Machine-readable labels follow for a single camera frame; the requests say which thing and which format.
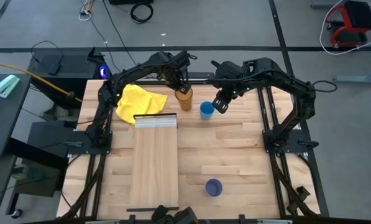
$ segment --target yellow cloth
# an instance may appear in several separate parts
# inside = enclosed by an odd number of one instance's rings
[[[135,114],[155,114],[165,107],[168,96],[145,91],[137,85],[128,84],[117,103],[116,114],[124,121],[134,124]]]

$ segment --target blue plastic cup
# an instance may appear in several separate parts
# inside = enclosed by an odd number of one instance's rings
[[[201,119],[210,119],[214,113],[214,107],[211,102],[205,101],[200,104],[200,118]]]
[[[210,179],[204,186],[206,194],[210,197],[218,197],[222,193],[222,183],[217,179]]]

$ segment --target butcher block tabletop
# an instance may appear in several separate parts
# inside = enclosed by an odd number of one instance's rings
[[[91,121],[98,106],[97,92],[102,80],[89,80],[81,106],[79,123]],[[279,218],[272,170],[262,139],[263,121],[257,90],[232,100],[225,114],[214,112],[210,120],[200,119],[199,106],[213,101],[217,89],[211,85],[193,85],[191,111],[182,111],[174,91],[164,85],[141,86],[147,91],[168,95],[162,113],[177,114],[178,204],[180,210],[190,206],[199,219]],[[292,110],[291,96],[272,88],[279,122]],[[268,98],[264,91],[268,120],[272,127]],[[88,124],[80,124],[85,130]],[[152,212],[126,212],[131,207],[134,127],[114,114],[111,152],[106,158],[98,219],[150,219]],[[313,181],[308,166],[295,154],[287,154],[291,183],[304,186],[310,196],[305,200],[319,213]],[[89,155],[82,155],[66,172],[63,194],[74,203],[85,186]],[[219,179],[223,191],[209,197],[204,189],[207,180]],[[285,206],[287,194],[282,187]],[[87,214],[91,214],[94,192],[90,193]],[[69,209],[61,198],[57,216]]]

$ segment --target gray floor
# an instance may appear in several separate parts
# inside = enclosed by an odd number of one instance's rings
[[[319,46],[319,33],[325,10],[312,10],[307,0],[275,0],[287,46]],[[78,20],[79,0],[12,0],[0,21],[0,48],[29,48],[42,40],[59,47],[104,47],[90,21]],[[279,46],[266,0],[156,0],[155,14],[146,24],[137,25],[129,16],[108,5],[112,18],[127,46]],[[121,47],[101,1],[93,6],[93,21],[110,47]],[[324,33],[324,44],[327,32]],[[132,52],[138,62],[153,52]],[[191,72],[214,72],[210,60],[244,60],[270,57],[284,70],[281,52],[194,51]],[[120,68],[132,62],[124,52],[113,52]],[[323,52],[290,52],[295,75],[302,80],[331,80],[336,75],[371,73],[371,52],[331,56]],[[0,53],[0,62],[27,68],[30,53]],[[12,73],[0,67],[0,73]],[[42,114],[52,102],[29,90],[24,108]],[[27,140],[30,125],[40,121],[21,111],[13,137]],[[311,137],[318,141],[316,157],[329,213],[332,217],[371,219],[371,85],[339,85],[335,93],[318,93],[316,116],[308,121]],[[10,191],[5,195],[8,200]],[[22,195],[18,207],[24,216],[11,220],[0,211],[0,223],[24,223],[52,219],[59,195],[54,198]]]

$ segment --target red stool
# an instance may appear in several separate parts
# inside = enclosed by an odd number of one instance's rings
[[[335,10],[341,10],[343,21],[330,21],[328,18]],[[343,6],[331,9],[325,22],[332,30],[330,43],[339,46],[356,47],[366,44],[366,32],[371,30],[371,10],[366,2],[347,1]]]

